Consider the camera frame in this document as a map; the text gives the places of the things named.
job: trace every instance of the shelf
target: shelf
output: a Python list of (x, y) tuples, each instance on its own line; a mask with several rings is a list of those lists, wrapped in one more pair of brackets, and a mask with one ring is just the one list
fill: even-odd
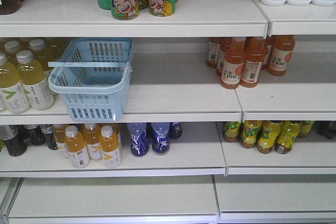
[(215, 223), (216, 220), (211, 176), (26, 178), (9, 214), (10, 224)]
[(268, 6), (252, 0), (269, 21), (268, 35), (336, 34), (336, 6)]
[(225, 161), (215, 123), (183, 123), (183, 135), (171, 140), (169, 152), (157, 155), (150, 145), (148, 153), (136, 157), (130, 151), (125, 125), (122, 130), (121, 164), (113, 169), (103, 160), (90, 161), (85, 168), (74, 168), (70, 160), (47, 145), (29, 144), (19, 157), (0, 153), (0, 177), (130, 177), (212, 175), (225, 173)]
[(264, 36), (266, 30), (251, 0), (178, 0), (170, 17), (144, 9), (128, 21), (113, 19), (97, 0), (25, 0), (20, 10), (0, 17), (1, 37)]
[(335, 120), (333, 53), (294, 52), (284, 76), (262, 70), (255, 88), (236, 89), (243, 120)]
[(334, 175), (215, 176), (218, 223), (336, 221)]
[[(235, 91), (222, 88), (215, 70), (205, 65), (203, 53), (136, 54), (132, 69), (128, 102), (119, 122), (240, 120)], [(61, 97), (55, 98), (48, 110), (0, 112), (0, 124), (78, 123), (69, 117)]]
[(272, 151), (262, 154), (257, 148), (245, 149), (239, 142), (223, 138), (223, 123), (218, 123), (227, 175), (336, 174), (336, 141), (320, 136), (316, 130), (306, 138), (296, 138), (286, 155)]

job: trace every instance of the light blue basket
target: light blue basket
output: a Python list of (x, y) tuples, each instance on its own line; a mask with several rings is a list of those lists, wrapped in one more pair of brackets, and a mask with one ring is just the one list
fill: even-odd
[(80, 122), (121, 119), (131, 80), (134, 42), (129, 38), (74, 39), (49, 77), (70, 117)]

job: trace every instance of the store shelf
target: store shelf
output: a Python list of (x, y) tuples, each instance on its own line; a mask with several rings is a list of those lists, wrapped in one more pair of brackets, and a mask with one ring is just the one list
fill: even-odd
[(294, 53), (284, 76), (262, 70), (255, 88), (236, 89), (243, 120), (335, 120), (333, 53)]
[(252, 0), (269, 21), (268, 35), (336, 34), (336, 6), (268, 6)]
[(70, 160), (46, 144), (33, 146), (19, 157), (0, 153), (0, 177), (132, 177), (224, 174), (225, 161), (215, 123), (183, 123), (183, 135), (171, 140), (169, 152), (158, 155), (150, 145), (148, 153), (136, 157), (130, 151), (131, 137), (123, 126), (121, 164), (107, 168), (103, 160), (74, 168)]
[(10, 224), (215, 223), (216, 220), (211, 176), (26, 178), (9, 214)]
[(97, 0), (25, 0), (16, 13), (0, 17), (1, 37), (264, 36), (266, 30), (251, 0), (178, 0), (170, 17), (144, 9), (129, 21), (113, 19)]
[(334, 175), (215, 176), (218, 223), (336, 221)]
[(316, 130), (306, 138), (296, 138), (285, 155), (273, 150), (262, 154), (256, 148), (245, 149), (239, 142), (223, 138), (223, 123), (217, 123), (226, 162), (227, 175), (336, 174), (336, 141), (320, 136)]

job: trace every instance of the white bottle cap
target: white bottle cap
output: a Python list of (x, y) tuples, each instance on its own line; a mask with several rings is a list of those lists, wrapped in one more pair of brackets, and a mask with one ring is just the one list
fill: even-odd
[(78, 134), (78, 129), (74, 125), (68, 126), (65, 129), (65, 136), (67, 136), (67, 137), (75, 137), (75, 136), (77, 136), (77, 134)]
[(109, 125), (105, 125), (104, 127), (101, 128), (100, 133), (104, 137), (110, 137), (113, 134), (113, 129)]
[(29, 63), (34, 59), (34, 55), (29, 50), (23, 50), (16, 54), (16, 59), (19, 63)]

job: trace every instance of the orange bottle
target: orange bottle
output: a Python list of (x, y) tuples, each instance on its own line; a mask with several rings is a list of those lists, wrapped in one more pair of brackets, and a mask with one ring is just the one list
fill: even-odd
[(240, 84), (246, 88), (258, 85), (258, 77), (262, 62), (265, 58), (265, 40), (262, 37), (252, 37), (250, 45), (245, 51), (245, 63)]
[(276, 38), (267, 71), (274, 76), (283, 76), (295, 46), (294, 35), (280, 35)]
[(226, 89), (236, 89), (239, 86), (240, 76), (245, 61), (246, 37), (234, 37), (224, 59), (221, 85)]

